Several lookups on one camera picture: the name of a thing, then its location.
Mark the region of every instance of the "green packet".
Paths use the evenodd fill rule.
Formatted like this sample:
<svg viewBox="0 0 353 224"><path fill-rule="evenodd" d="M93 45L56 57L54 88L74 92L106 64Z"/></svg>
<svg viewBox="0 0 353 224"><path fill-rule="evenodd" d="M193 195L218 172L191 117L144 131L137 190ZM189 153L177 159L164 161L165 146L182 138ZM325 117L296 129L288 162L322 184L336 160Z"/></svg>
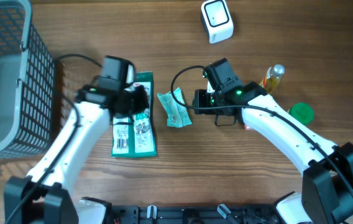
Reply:
<svg viewBox="0 0 353 224"><path fill-rule="evenodd" d="M138 72L134 86L143 85L149 99L149 108L133 116L134 125L113 125L112 157L156 156L155 131L153 129L153 72ZM113 118L113 124L132 122L129 118Z"/></svg>

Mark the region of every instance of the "green bottle cap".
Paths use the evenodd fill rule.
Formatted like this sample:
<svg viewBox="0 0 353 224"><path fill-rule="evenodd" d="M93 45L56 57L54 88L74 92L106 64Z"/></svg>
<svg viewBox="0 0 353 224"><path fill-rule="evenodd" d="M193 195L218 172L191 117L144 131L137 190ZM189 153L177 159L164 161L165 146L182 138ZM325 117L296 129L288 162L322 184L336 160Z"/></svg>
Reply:
<svg viewBox="0 0 353 224"><path fill-rule="evenodd" d="M312 107L310 107L306 103L297 103L291 109L288 110L288 113L303 125L310 124L314 117Z"/></svg>

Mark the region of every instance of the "wood grain surface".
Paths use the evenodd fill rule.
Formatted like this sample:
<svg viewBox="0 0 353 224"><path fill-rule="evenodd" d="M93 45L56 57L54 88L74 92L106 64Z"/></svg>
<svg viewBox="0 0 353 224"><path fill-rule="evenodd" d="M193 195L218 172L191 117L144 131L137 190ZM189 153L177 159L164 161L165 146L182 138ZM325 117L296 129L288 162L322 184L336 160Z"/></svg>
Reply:
<svg viewBox="0 0 353 224"><path fill-rule="evenodd" d="M259 81L281 63L283 81L273 97L286 110L309 103L309 128L338 144L353 143L353 1L228 1L235 29L211 45L200 23L201 1L34 5L34 23L54 57L114 55L154 73L154 125L158 156L111 158L112 132L98 140L80 174L73 199L101 198L115 205L270 203L301 190L293 164L264 137L241 125L215 127L214 116L190 111L192 125L167 127L157 93L170 91L177 72L226 57L243 82ZM99 74L82 59L63 62L62 91ZM206 88L200 71L177 81L191 103ZM62 103L60 114L69 108ZM41 156L0 160L0 223L6 180L25 176Z"/></svg>

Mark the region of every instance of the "white device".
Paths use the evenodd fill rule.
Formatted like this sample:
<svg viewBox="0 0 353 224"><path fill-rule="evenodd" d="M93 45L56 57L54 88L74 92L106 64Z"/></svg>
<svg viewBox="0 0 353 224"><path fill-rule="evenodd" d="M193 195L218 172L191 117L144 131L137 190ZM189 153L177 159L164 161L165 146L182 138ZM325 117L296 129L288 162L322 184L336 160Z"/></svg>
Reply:
<svg viewBox="0 0 353 224"><path fill-rule="evenodd" d="M233 34L233 22L225 0L208 0L201 5L201 23L209 42L226 40Z"/></svg>

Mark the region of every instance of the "mesh basket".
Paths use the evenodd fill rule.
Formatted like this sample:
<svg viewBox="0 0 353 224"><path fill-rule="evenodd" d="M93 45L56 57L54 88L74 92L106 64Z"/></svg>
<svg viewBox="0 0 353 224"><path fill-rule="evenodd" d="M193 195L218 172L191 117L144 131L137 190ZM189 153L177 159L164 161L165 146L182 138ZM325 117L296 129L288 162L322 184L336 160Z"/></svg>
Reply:
<svg viewBox="0 0 353 224"><path fill-rule="evenodd" d="M0 158L49 148L54 74L30 2L0 0Z"/></svg>

